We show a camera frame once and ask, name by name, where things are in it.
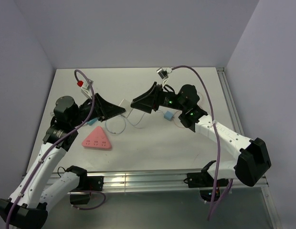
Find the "white charger plug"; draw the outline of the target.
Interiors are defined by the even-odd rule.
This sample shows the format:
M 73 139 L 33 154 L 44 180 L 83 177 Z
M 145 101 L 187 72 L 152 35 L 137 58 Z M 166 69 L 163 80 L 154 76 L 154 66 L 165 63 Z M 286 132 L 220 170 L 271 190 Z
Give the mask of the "white charger plug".
M 131 104 L 130 101 L 128 101 L 127 99 L 123 99 L 121 101 L 121 103 L 119 104 L 119 106 L 122 107 L 122 108 L 124 108 L 127 111 L 127 110 L 131 110 L 132 109 L 131 106 L 130 106 L 130 104 Z

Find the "pink triangular power strip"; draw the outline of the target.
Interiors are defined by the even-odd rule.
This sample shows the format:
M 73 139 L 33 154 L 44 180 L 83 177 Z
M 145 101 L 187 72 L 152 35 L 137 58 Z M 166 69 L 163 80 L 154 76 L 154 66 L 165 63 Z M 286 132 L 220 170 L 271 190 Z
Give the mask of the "pink triangular power strip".
M 84 148 L 111 150 L 112 145 L 101 126 L 97 126 L 82 142 Z

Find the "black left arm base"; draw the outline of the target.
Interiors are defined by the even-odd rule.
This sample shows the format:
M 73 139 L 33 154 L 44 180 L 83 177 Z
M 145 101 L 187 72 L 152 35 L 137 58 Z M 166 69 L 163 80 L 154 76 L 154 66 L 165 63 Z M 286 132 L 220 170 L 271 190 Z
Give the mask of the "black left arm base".
M 105 194 L 102 194 L 103 184 L 103 176 L 88 176 L 81 187 L 77 187 L 71 191 L 69 195 L 70 204 L 84 206 L 88 205 L 93 199 L 103 202 L 106 199 Z

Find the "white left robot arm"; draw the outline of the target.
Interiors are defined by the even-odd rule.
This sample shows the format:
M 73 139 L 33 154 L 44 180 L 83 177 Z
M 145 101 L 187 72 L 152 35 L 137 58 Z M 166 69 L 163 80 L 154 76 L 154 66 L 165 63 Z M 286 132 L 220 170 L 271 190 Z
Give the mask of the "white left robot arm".
M 7 199 L 0 199 L 0 216 L 6 227 L 41 229 L 50 210 L 68 192 L 86 189 L 87 171 L 77 166 L 67 168 L 50 187 L 46 185 L 82 125 L 92 119 L 106 121 L 125 111 L 125 108 L 106 101 L 100 94 L 93 95 L 82 105 L 77 105 L 68 95 L 57 99 L 50 127 L 25 177 Z

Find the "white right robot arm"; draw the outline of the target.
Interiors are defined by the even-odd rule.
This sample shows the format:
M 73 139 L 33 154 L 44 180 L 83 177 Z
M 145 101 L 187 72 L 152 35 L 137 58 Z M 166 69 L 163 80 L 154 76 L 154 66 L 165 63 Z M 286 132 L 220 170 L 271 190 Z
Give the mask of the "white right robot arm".
M 218 149 L 233 156 L 231 161 L 217 160 L 202 169 L 205 185 L 212 186 L 218 179 L 238 179 L 253 187 L 271 167 L 266 143 L 260 138 L 253 140 L 240 135 L 214 121 L 210 114 L 198 106 L 199 99 L 194 85 L 186 84 L 175 94 L 153 83 L 146 93 L 133 99 L 131 107 L 146 113 L 157 111 L 160 106 L 180 110 L 179 120 L 185 128 L 209 138 Z

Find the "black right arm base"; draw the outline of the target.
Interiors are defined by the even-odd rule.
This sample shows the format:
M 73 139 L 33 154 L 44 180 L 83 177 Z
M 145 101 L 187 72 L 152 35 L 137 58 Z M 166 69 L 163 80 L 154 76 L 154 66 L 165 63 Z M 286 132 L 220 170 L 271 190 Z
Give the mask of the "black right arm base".
M 204 201 L 210 202 L 212 198 L 214 178 L 208 173 L 208 168 L 213 165 L 216 160 L 209 162 L 200 172 L 187 173 L 186 178 L 183 180 L 188 188 L 208 188 L 200 190 L 200 196 Z

